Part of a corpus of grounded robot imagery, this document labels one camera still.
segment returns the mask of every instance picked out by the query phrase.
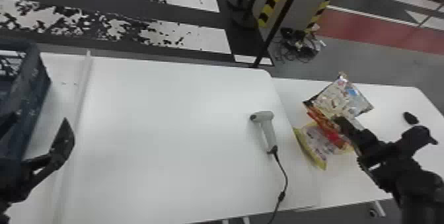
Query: robotic arm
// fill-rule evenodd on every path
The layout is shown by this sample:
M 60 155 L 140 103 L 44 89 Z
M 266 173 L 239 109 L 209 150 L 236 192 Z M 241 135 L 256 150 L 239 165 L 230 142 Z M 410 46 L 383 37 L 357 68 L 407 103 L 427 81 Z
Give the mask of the robotic arm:
M 9 114 L 1 119 L 0 137 L 3 137 L 17 117 Z M 48 153 L 24 161 L 0 158 L 0 224 L 9 222 L 5 212 L 11 204 L 25 201 L 32 189 L 63 166 L 73 148 L 74 133 L 64 119 Z
M 427 144 L 438 144 L 426 127 L 414 126 L 398 141 L 385 143 L 367 129 L 356 129 L 344 117 L 334 121 L 351 141 L 361 169 L 393 195 L 402 224 L 444 223 L 444 182 L 439 175 L 422 170 L 412 158 Z

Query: snack bag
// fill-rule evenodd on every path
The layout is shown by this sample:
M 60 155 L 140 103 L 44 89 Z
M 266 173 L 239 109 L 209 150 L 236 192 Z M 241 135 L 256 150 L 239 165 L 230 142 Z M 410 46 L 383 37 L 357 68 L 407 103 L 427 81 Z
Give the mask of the snack bag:
M 333 83 L 303 104 L 308 110 L 307 114 L 323 130 L 325 137 L 340 149 L 347 149 L 350 141 L 340 134 L 339 127 L 332 120 L 343 116 L 351 123 L 360 126 L 355 118 L 373 109 L 370 102 L 344 73 L 340 73 Z
M 322 170 L 327 168 L 328 155 L 341 153 L 341 149 L 329 142 L 323 130 L 314 122 L 301 129 L 293 128 L 293 132 L 313 163 Z

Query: yellow package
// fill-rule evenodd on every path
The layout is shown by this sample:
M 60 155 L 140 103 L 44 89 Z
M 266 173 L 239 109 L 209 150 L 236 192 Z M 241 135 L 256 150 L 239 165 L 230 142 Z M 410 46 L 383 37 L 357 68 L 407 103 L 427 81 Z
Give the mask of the yellow package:
M 323 130 L 315 123 L 310 123 L 303 128 L 293 128 L 297 141 L 307 152 L 315 165 L 322 170 L 327 168 L 327 156 L 341 154 L 344 150 L 339 149 L 324 136 Z

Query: black crate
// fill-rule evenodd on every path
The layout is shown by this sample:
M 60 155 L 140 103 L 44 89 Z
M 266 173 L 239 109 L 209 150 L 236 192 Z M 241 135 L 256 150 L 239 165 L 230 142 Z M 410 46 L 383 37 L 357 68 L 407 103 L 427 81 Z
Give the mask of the black crate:
M 51 80 L 37 45 L 27 40 L 0 38 L 0 65 L 0 116 L 18 116 L 0 139 L 0 157 L 21 160 Z

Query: red floor marking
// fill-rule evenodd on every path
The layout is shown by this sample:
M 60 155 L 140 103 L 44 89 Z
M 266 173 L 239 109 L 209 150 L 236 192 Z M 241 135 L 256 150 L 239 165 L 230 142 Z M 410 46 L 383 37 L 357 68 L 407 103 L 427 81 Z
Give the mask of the red floor marking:
M 444 55 L 444 32 L 327 9 L 318 35 Z

